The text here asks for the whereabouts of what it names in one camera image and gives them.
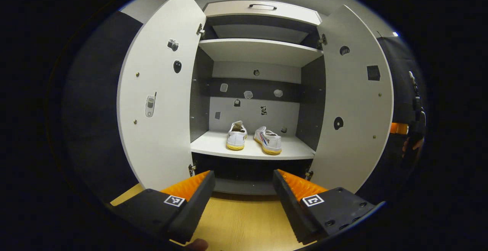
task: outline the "wooden floor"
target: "wooden floor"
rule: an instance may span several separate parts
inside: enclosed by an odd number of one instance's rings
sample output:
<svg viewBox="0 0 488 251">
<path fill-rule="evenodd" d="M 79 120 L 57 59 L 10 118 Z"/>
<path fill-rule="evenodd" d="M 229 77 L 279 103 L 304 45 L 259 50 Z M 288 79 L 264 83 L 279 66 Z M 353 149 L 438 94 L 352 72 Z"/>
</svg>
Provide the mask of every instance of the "wooden floor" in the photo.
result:
<svg viewBox="0 0 488 251">
<path fill-rule="evenodd" d="M 136 185 L 115 199 L 117 205 L 143 189 Z M 209 243 L 207 251 L 291 251 L 297 242 L 277 196 L 242 196 L 213 193 L 192 241 Z"/>
</svg>

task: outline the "cabinet door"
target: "cabinet door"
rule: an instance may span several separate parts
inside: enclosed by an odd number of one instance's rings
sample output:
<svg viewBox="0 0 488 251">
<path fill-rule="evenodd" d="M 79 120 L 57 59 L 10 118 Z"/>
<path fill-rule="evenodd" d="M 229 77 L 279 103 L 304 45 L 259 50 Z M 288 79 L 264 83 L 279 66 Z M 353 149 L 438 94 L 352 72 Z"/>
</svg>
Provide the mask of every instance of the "cabinet door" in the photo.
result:
<svg viewBox="0 0 488 251">
<path fill-rule="evenodd" d="M 125 56 L 117 120 L 125 155 L 144 188 L 162 190 L 189 177 L 190 87 L 205 15 L 194 0 L 167 0 L 143 25 Z M 173 51 L 169 39 L 178 43 Z M 175 61 L 181 63 L 174 68 Z M 147 116 L 148 96 L 155 96 Z"/>
<path fill-rule="evenodd" d="M 373 33 L 347 6 L 317 29 L 327 40 L 326 105 L 312 181 L 355 193 L 375 168 L 389 136 L 392 76 Z"/>
</svg>

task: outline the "white shelf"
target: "white shelf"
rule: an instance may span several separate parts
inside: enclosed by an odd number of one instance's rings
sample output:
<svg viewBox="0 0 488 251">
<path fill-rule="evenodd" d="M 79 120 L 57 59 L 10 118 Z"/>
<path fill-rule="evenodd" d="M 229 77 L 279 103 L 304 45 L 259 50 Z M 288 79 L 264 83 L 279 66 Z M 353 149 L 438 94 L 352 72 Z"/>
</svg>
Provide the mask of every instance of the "white shelf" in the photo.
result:
<svg viewBox="0 0 488 251">
<path fill-rule="evenodd" d="M 209 39 L 200 48 L 214 61 L 245 61 L 302 68 L 323 56 L 321 50 L 265 39 Z"/>
<path fill-rule="evenodd" d="M 244 149 L 230 150 L 225 146 L 226 132 L 208 131 L 190 144 L 191 151 L 206 155 L 239 159 L 313 159 L 315 152 L 297 137 L 282 137 L 282 152 L 269 155 L 263 152 L 261 144 L 254 140 L 254 132 L 249 134 Z"/>
</svg>

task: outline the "shelf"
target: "shelf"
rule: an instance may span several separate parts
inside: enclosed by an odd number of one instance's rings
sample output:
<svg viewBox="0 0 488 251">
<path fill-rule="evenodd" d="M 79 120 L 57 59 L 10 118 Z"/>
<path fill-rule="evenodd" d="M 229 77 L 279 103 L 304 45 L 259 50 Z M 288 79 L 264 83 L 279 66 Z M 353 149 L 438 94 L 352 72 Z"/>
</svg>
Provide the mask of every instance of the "shelf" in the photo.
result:
<svg viewBox="0 0 488 251">
<path fill-rule="evenodd" d="M 254 140 L 254 132 L 247 136 L 244 149 L 234 151 L 225 144 L 227 133 L 208 131 L 190 144 L 191 151 L 206 155 L 239 159 L 313 159 L 315 151 L 297 137 L 282 137 L 282 152 L 279 155 L 269 155 L 263 152 L 261 144 Z"/>
<path fill-rule="evenodd" d="M 214 61 L 245 61 L 301 68 L 323 52 L 310 47 L 266 39 L 209 39 L 200 48 Z"/>
<path fill-rule="evenodd" d="M 215 178 L 215 192 L 241 195 L 276 195 L 272 182 Z"/>
</svg>

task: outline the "sneaker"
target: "sneaker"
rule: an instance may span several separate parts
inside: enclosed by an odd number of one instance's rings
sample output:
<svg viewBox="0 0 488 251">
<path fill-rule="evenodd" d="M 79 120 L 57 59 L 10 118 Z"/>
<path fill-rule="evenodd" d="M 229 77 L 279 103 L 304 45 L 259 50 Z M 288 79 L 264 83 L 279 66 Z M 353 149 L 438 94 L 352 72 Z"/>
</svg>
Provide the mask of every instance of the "sneaker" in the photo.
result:
<svg viewBox="0 0 488 251">
<path fill-rule="evenodd" d="M 263 151 L 270 155 L 281 153 L 281 136 L 266 130 L 266 127 L 260 127 L 254 132 L 254 140 L 261 144 Z"/>
<path fill-rule="evenodd" d="M 242 121 L 234 122 L 227 134 L 226 146 L 231 150 L 242 150 L 244 149 L 244 140 L 246 138 L 247 130 L 242 125 Z"/>
</svg>

